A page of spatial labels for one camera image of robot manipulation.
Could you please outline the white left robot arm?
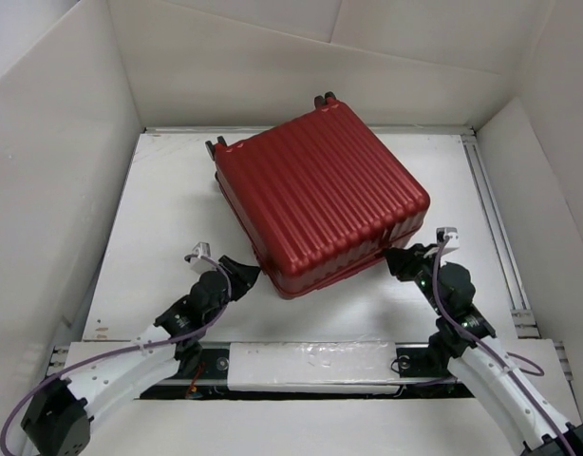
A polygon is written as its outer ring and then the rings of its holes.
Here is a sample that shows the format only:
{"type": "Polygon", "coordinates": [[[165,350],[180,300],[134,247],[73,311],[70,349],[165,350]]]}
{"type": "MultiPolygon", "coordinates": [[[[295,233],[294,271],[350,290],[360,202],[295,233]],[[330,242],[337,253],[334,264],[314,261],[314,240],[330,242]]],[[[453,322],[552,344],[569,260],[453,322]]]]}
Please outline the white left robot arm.
{"type": "Polygon", "coordinates": [[[21,428],[39,454],[80,454],[110,412],[162,380],[197,373],[201,338],[251,290],[261,270],[228,256],[185,259],[210,267],[153,324],[123,348],[62,370],[32,393],[21,428]]]}

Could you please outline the red hard-shell suitcase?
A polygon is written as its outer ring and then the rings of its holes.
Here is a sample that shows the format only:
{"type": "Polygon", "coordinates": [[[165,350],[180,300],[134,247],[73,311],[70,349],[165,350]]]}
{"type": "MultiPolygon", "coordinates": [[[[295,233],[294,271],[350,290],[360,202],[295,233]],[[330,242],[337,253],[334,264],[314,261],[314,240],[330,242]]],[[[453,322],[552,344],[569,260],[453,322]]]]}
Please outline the red hard-shell suitcase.
{"type": "Polygon", "coordinates": [[[427,190],[332,92],[300,117],[206,147],[262,271],[287,299],[406,245],[430,206],[427,190]]]}

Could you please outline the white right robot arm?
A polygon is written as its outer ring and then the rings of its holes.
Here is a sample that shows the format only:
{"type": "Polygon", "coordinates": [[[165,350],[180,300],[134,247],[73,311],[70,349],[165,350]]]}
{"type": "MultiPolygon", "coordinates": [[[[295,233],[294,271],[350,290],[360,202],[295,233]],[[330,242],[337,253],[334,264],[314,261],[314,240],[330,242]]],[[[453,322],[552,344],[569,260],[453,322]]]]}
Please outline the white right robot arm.
{"type": "Polygon", "coordinates": [[[383,251],[390,273],[414,283],[438,315],[426,351],[429,368],[465,385],[515,454],[583,455],[583,424],[573,424],[553,407],[501,346],[473,302],[469,271],[442,263],[444,248],[416,244],[383,251]]]}

